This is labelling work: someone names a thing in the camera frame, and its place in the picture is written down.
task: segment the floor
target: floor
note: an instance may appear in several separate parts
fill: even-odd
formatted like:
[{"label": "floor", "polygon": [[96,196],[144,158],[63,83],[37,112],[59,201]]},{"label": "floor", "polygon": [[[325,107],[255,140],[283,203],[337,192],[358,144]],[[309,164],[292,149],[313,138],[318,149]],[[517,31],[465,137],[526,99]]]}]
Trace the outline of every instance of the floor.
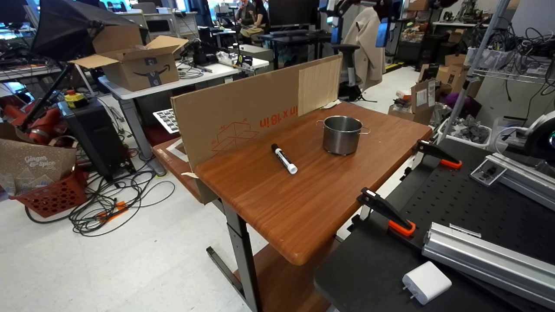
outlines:
[{"label": "floor", "polygon": [[[410,90],[418,73],[401,67],[386,74],[360,102],[387,112],[396,92]],[[392,177],[380,192],[394,185]],[[21,203],[0,201],[0,310],[18,312],[177,312],[226,310],[249,307],[209,260],[214,246],[236,267],[224,215],[214,204],[200,204],[172,173],[157,177],[160,184],[144,199],[160,204],[143,208],[122,229],[82,237],[70,222],[37,225],[28,220]],[[115,218],[124,223],[132,211]],[[266,242],[252,230],[254,249]]]}]

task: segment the red basket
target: red basket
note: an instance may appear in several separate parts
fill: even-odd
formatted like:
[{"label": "red basket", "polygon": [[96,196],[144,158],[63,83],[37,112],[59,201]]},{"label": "red basket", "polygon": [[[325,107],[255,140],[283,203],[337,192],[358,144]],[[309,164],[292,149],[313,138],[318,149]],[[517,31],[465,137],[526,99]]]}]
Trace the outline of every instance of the red basket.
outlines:
[{"label": "red basket", "polygon": [[47,218],[51,215],[61,213],[73,206],[80,206],[87,201],[85,196],[87,173],[82,170],[73,170],[68,177],[49,184],[44,189],[30,190],[14,199],[27,204],[30,210]]}]

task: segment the cardboard box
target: cardboard box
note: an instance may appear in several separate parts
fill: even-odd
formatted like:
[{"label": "cardboard box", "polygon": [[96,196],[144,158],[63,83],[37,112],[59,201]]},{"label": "cardboard box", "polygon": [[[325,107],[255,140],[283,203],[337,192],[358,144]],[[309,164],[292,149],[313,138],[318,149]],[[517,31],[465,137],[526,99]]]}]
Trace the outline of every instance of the cardboard box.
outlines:
[{"label": "cardboard box", "polygon": [[389,107],[389,114],[429,125],[434,107],[436,107],[436,81],[425,80],[425,81],[418,81],[412,88],[412,99],[406,106],[392,104]]},{"label": "cardboard box", "polygon": [[143,45],[139,26],[108,26],[92,41],[98,54],[73,62],[87,69],[103,67],[110,81],[141,90],[179,80],[174,54],[186,43],[157,36]]},{"label": "cardboard box", "polygon": [[412,106],[406,106],[406,107],[399,107],[396,104],[389,106],[389,114],[391,116],[398,116],[398,118],[403,118],[403,119],[412,119],[412,121],[422,123],[422,125],[429,125],[431,123],[432,112],[434,112],[434,107],[425,107],[425,109],[413,111]]},{"label": "cardboard box", "polygon": [[438,69],[438,81],[450,85],[451,92],[460,92],[467,80],[465,55],[446,55],[446,66]]},{"label": "cardboard box", "polygon": [[431,0],[410,0],[406,10],[427,10]]}]

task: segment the metal cup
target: metal cup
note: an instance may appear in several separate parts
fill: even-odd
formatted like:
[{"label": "metal cup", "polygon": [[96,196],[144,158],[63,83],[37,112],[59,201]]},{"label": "metal cup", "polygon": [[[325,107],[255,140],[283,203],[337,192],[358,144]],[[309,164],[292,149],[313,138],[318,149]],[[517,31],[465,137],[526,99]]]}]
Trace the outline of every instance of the metal cup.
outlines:
[{"label": "metal cup", "polygon": [[363,123],[356,118],[335,114],[325,119],[325,151],[353,154],[358,151]]}]

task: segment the white marker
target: white marker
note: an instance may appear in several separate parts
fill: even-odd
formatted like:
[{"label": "white marker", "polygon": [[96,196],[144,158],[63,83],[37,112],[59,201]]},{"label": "white marker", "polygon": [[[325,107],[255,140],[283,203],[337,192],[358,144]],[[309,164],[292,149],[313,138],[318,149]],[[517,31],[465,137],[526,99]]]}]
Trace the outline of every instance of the white marker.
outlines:
[{"label": "white marker", "polygon": [[295,163],[292,163],[281,151],[281,147],[278,144],[273,144],[273,152],[280,158],[280,161],[283,163],[283,166],[295,175],[299,171],[299,168],[295,166]]}]

